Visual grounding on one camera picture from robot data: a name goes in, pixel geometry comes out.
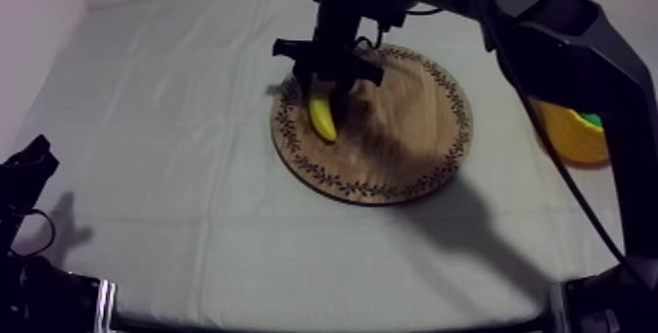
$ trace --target banana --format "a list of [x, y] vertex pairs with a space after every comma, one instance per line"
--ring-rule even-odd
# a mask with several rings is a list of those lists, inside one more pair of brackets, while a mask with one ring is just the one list
[[336, 141], [336, 126], [331, 117], [331, 106], [329, 104], [329, 92], [311, 92], [308, 98], [308, 111], [310, 122], [313, 123], [315, 131], [327, 141]]

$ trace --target white table surface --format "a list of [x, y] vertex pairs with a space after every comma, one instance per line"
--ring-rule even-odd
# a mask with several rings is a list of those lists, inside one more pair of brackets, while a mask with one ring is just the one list
[[[368, 331], [530, 317], [550, 283], [614, 264], [478, 26], [457, 16], [409, 18], [385, 37], [467, 94], [474, 137], [455, 180], [383, 209], [298, 182], [270, 141], [268, 91], [292, 67], [271, 47], [309, 38], [315, 12], [307, 0], [153, 0], [91, 13], [16, 143], [45, 133], [62, 162], [39, 201], [60, 225], [54, 263], [115, 281], [130, 316]], [[610, 18], [655, 75], [651, 28]], [[361, 30], [375, 37], [374, 23]], [[573, 173], [622, 245], [610, 170]], [[28, 221], [17, 248], [40, 230]]]

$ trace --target wooden plate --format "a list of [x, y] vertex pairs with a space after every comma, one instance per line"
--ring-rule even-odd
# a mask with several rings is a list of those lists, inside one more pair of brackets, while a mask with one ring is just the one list
[[332, 104], [334, 143], [313, 129], [297, 81], [283, 82], [270, 118], [281, 160], [312, 189], [353, 204], [403, 203], [437, 190], [470, 148], [466, 96], [443, 68], [408, 49], [359, 53], [384, 68], [384, 80], [380, 87], [360, 80], [342, 104]]

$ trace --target black cable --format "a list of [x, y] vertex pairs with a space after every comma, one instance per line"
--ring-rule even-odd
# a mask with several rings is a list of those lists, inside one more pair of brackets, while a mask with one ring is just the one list
[[32, 209], [31, 211], [24, 213], [24, 215], [36, 215], [36, 214], [39, 214], [39, 215], [43, 216], [46, 219], [46, 221], [48, 221], [48, 224], [50, 225], [50, 238], [48, 239], [48, 242], [46, 243], [45, 246], [43, 246], [41, 249], [39, 249], [35, 252], [31, 252], [29, 254], [19, 254], [19, 253], [15, 252], [14, 250], [10, 249], [10, 252], [12, 254], [14, 254], [15, 256], [17, 256], [17, 257], [21, 257], [21, 258], [35, 257], [35, 256], [43, 253], [44, 251], [48, 250], [51, 246], [53, 246], [53, 243], [55, 243], [55, 239], [57, 238], [57, 228], [55, 227], [55, 222], [53, 222], [53, 219], [51, 219], [50, 216], [48, 216], [45, 212], [43, 212], [39, 209]]
[[564, 163], [562, 163], [560, 156], [557, 154], [555, 147], [553, 146], [552, 142], [548, 138], [548, 134], [546, 133], [543, 125], [540, 123], [540, 120], [537, 117], [537, 113], [533, 108], [533, 105], [530, 101], [530, 98], [528, 97], [528, 94], [523, 89], [523, 86], [521, 85], [518, 76], [514, 72], [514, 69], [511, 68], [512, 65], [510, 63], [509, 57], [507, 56], [505, 50], [503, 49], [502, 43], [498, 39], [498, 35], [495, 32], [494, 22], [490, 19], [489, 14], [487, 14], [487, 12], [485, 11], [484, 1], [471, 0], [471, 3], [474, 6], [479, 16], [483, 29], [487, 33], [487, 36], [490, 38], [490, 41], [494, 45], [495, 49], [498, 51], [498, 57], [502, 61], [502, 65], [507, 69], [508, 72], [507, 75], [511, 80], [510, 82], [512, 83], [512, 86], [515, 87], [519, 99], [523, 104], [523, 108], [525, 109], [526, 114], [528, 114], [528, 117], [530, 118], [530, 122], [532, 123], [533, 128], [535, 129], [535, 131], [537, 132], [540, 138], [541, 144], [546, 149], [546, 152], [548, 153], [550, 159], [553, 161], [555, 168], [562, 176], [562, 179], [564, 180], [565, 184], [567, 185], [571, 193], [574, 195], [574, 198], [576, 198], [576, 201], [581, 206], [581, 209], [583, 209], [583, 212], [585, 213], [591, 225], [594, 227], [596, 233], [598, 233], [598, 236], [601, 238], [601, 240], [608, 248], [608, 250], [610, 250], [610, 253], [612, 253], [615, 259], [617, 259], [619, 265], [626, 271], [626, 273], [629, 274], [629, 276], [635, 281], [635, 283], [646, 288], [649, 293], [652, 293], [653, 290], [651, 289], [651, 287], [644, 281], [644, 279], [642, 279], [642, 277], [637, 273], [637, 271], [633, 268], [633, 266], [630, 265], [629, 262], [626, 260], [626, 257], [624, 257], [624, 255], [619, 250], [619, 248], [617, 248], [617, 245], [615, 245], [615, 242], [612, 240], [608, 232], [601, 224], [601, 221], [596, 216], [596, 213], [592, 210], [585, 196], [583, 196], [583, 193], [581, 192], [578, 185], [572, 178], [571, 174], [569, 173], [567, 168], [564, 167]]
[[367, 37], [360, 36], [356, 39], [352, 48], [355, 48], [360, 42], [364, 41], [365, 44], [368, 46], [368, 48], [379, 49], [379, 47], [382, 46], [383, 38], [384, 38], [384, 29], [380, 25], [377, 25], [377, 41], [375, 42], [375, 44], [373, 44], [372, 41]]
[[405, 12], [406, 12], [408, 15], [412, 15], [412, 16], [430, 16], [430, 15], [436, 15], [436, 14], [439, 13], [440, 11], [442, 11], [441, 8], [435, 8], [435, 9], [433, 9], [433, 10], [423, 10], [423, 11], [411, 11], [411, 10], [408, 10], [408, 11], [405, 11]]

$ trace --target yellow object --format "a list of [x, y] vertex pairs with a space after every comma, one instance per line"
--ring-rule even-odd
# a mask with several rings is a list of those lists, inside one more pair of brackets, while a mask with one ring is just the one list
[[311, 92], [308, 98], [308, 111], [315, 131], [327, 141], [336, 141], [336, 126], [334, 125], [334, 119], [331, 117], [329, 92]]
[[562, 157], [586, 165], [601, 164], [609, 159], [602, 127], [573, 110], [546, 102], [538, 102], [538, 105], [548, 137]]

